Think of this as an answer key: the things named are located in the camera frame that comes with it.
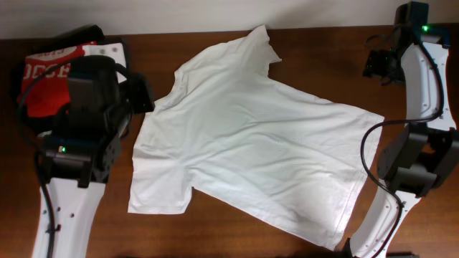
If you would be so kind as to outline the white t-shirt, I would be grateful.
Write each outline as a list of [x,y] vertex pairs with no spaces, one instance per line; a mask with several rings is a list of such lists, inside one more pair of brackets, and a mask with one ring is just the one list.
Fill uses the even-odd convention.
[[264,26],[207,47],[174,73],[133,147],[128,211],[182,214],[193,190],[334,249],[366,180],[383,117],[268,76]]

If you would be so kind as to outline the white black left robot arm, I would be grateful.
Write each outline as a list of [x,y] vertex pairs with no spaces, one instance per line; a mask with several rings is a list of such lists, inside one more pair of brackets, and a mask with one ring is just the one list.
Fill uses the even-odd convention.
[[63,64],[70,101],[34,157],[41,188],[34,258],[85,257],[121,138],[135,114],[155,108],[151,86],[128,69],[123,43],[82,49]]

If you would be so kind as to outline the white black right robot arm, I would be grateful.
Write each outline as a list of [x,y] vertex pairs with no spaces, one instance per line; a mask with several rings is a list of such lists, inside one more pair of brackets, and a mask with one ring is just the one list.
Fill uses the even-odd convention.
[[389,125],[404,130],[382,152],[374,200],[358,230],[346,240],[343,257],[388,257],[388,247],[403,219],[429,191],[439,188],[458,165],[458,130],[450,111],[447,29],[428,24],[429,5],[410,1],[396,10],[394,27],[383,37],[391,47],[372,47],[363,71],[405,86],[404,120],[377,123],[365,132]]

